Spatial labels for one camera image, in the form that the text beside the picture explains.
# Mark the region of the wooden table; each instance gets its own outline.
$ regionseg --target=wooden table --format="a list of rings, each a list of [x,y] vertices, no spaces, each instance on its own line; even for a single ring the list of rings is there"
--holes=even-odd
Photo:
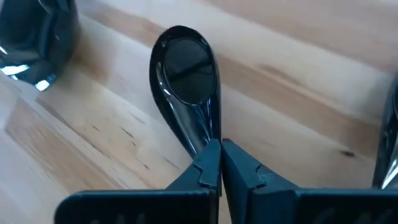
[[[366,188],[398,69],[398,4],[382,0],[77,0],[81,40],[45,93],[1,77],[0,223],[52,223],[84,189],[161,189],[191,159],[149,88],[177,24],[211,44],[223,136],[305,187]],[[220,223],[229,223],[225,197]]]

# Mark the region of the glossy black object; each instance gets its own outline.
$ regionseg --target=glossy black object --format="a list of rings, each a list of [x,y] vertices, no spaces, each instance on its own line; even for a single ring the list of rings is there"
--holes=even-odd
[[[152,96],[163,118],[194,158],[221,137],[220,78],[208,42],[175,26],[156,41],[150,57]]]
[[[68,62],[78,32],[74,0],[0,0],[0,70],[47,89]]]
[[[382,120],[379,151],[374,170],[373,186],[380,189],[398,188],[398,78],[395,78]]]

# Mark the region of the light wood surface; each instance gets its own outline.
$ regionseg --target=light wood surface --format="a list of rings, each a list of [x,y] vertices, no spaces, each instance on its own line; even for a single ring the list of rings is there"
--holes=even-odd
[[[398,69],[388,0],[77,0],[81,38],[45,93],[0,78],[0,223],[52,223],[86,189],[161,189],[191,159],[149,88],[159,34],[216,53],[223,136],[303,187],[367,188]],[[220,223],[229,223],[221,199]]]

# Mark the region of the black spoon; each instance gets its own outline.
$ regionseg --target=black spoon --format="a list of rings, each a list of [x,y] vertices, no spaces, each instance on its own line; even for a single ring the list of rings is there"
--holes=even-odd
[[[221,140],[218,67],[197,31],[175,26],[157,39],[149,81],[163,118],[192,158],[210,139]]]
[[[77,32],[74,0],[0,0],[0,70],[44,91],[68,62]]]

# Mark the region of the clip jaw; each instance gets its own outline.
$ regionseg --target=clip jaw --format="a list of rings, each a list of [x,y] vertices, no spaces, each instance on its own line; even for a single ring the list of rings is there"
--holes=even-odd
[[[222,153],[223,180],[232,222],[268,223],[266,221],[269,220],[272,223],[288,223],[288,216],[280,216],[280,213],[292,211],[292,205],[282,197],[294,196],[292,190],[298,187],[262,165],[229,139],[223,140]],[[277,197],[277,200],[266,200],[264,196],[270,199]]]
[[[213,139],[165,190],[79,192],[58,206],[55,223],[218,223],[220,165]]]

